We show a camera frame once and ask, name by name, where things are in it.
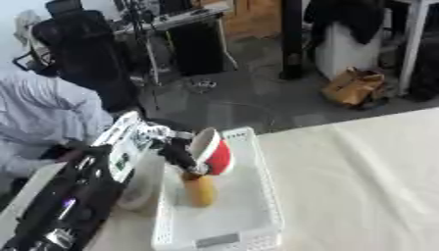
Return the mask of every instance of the red cup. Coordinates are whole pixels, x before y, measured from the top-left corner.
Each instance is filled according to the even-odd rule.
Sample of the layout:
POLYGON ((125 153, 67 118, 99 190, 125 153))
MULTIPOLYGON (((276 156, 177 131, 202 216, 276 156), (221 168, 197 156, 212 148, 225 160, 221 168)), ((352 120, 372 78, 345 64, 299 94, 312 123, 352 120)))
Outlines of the red cup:
POLYGON ((234 158, 220 134, 209 127, 198 133, 189 146, 197 167, 207 165, 207 175, 219 176, 230 173, 234 167, 234 158))

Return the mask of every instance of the wall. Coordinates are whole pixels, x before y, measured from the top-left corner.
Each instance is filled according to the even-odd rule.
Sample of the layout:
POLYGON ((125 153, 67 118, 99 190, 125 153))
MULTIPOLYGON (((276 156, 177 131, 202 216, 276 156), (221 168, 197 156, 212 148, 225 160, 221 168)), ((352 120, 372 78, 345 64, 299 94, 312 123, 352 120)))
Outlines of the wall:
MULTIPOLYGON (((14 57, 24 53, 24 49, 19 41, 14 37, 15 16, 24 10, 34 10, 43 18, 48 18, 49 14, 45 10, 44 4, 48 0, 13 0, 8 1, 4 8, 0 9, 0 70, 15 70, 16 67, 11 63, 14 57)), ((112 0, 82 0, 85 9, 100 10, 108 19, 118 17, 116 7, 112 0)))

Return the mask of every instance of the white basket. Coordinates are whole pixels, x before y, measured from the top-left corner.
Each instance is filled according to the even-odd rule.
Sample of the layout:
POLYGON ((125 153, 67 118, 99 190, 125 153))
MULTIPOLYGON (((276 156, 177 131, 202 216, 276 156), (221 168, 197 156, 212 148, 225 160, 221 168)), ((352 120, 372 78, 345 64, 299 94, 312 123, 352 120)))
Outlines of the white basket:
POLYGON ((218 198, 208 208, 189 205, 176 167, 166 166, 152 246, 157 251, 273 250, 280 245, 283 219, 254 131, 222 134, 236 166, 214 177, 218 198))

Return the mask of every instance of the white shirt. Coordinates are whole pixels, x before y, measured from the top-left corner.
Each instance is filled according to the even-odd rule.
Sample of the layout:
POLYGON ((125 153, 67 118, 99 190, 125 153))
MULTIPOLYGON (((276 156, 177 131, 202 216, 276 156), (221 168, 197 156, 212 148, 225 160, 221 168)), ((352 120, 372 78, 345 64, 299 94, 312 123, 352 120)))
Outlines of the white shirt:
POLYGON ((0 72, 0 176, 31 176, 70 139, 93 142, 112 124, 96 92, 34 73, 0 72))

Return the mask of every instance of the robotic arm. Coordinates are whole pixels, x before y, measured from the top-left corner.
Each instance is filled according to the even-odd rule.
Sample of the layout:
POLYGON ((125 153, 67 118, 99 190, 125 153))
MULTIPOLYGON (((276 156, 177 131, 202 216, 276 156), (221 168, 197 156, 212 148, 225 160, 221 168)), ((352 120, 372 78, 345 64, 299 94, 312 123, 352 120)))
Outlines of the robotic arm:
POLYGON ((186 150, 193 136, 125 114, 45 185, 1 250, 82 250, 109 217, 144 151, 204 175, 186 150))

